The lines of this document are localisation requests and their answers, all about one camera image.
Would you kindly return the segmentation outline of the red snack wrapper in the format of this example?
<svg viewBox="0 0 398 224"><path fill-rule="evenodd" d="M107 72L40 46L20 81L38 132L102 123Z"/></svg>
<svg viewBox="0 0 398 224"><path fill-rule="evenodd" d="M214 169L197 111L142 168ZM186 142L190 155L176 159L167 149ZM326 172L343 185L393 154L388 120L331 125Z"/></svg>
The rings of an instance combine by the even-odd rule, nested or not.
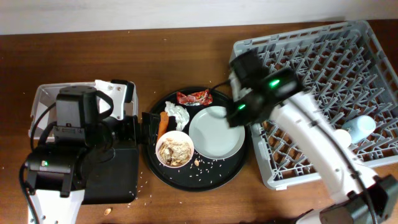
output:
<svg viewBox="0 0 398 224"><path fill-rule="evenodd" d="M200 106L200 105L208 106L212 104L213 97L209 89L191 93L189 95L177 92L177 102L185 106Z"/></svg>

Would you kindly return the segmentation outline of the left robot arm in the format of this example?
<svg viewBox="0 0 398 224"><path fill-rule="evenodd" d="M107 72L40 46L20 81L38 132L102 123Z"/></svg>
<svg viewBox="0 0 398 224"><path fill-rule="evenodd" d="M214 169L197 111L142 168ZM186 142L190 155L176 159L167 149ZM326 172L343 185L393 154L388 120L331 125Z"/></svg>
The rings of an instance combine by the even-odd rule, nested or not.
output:
<svg viewBox="0 0 398 224"><path fill-rule="evenodd" d="M29 223L75 223L82 205L136 199L139 148L155 145L160 116L138 113L133 82L41 85L31 116L19 171Z"/></svg>

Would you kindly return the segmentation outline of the white cup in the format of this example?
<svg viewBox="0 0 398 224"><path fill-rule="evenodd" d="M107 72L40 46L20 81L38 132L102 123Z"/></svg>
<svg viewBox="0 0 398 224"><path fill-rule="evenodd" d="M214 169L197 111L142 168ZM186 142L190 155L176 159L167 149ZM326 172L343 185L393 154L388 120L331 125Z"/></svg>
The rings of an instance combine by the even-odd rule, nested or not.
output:
<svg viewBox="0 0 398 224"><path fill-rule="evenodd" d="M352 143L351 135L344 129L334 130L333 135L344 148L348 148Z"/></svg>

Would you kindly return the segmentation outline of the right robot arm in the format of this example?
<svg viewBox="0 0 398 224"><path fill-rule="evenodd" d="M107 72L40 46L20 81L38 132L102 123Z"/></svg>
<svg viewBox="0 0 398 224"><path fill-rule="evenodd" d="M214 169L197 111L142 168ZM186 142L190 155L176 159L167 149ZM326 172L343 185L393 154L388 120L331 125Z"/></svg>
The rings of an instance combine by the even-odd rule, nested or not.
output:
<svg viewBox="0 0 398 224"><path fill-rule="evenodd" d="M308 157L334 201L296 218L282 218L281 223L382 223L392 215L397 180L392 175L379 177L336 138L294 70L272 73L253 51L237 56L229 66L229 126L275 123Z"/></svg>

